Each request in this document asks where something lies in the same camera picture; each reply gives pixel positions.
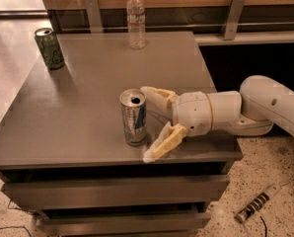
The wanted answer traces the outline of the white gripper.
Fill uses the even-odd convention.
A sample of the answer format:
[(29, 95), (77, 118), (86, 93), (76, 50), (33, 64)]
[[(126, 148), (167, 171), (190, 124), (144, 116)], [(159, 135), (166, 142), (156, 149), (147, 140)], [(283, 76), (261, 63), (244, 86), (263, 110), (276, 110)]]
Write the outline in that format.
[(212, 110), (209, 99), (202, 92), (184, 93), (178, 96), (174, 91), (143, 86), (140, 90), (146, 99), (162, 111), (172, 107), (173, 123), (168, 121), (152, 139), (150, 133), (143, 147), (142, 160), (152, 163), (178, 147), (188, 135), (206, 134), (212, 127)]

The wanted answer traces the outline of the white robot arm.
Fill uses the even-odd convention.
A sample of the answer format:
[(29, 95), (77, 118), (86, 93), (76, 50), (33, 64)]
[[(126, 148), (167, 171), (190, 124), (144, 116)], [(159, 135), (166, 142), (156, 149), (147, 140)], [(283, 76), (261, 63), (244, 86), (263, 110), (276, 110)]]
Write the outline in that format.
[(144, 152), (143, 161), (154, 162), (178, 147), (185, 137), (224, 130), (233, 135), (257, 136), (276, 124), (294, 137), (294, 92), (277, 81), (250, 76), (239, 91), (205, 94), (143, 87), (147, 100), (172, 117)]

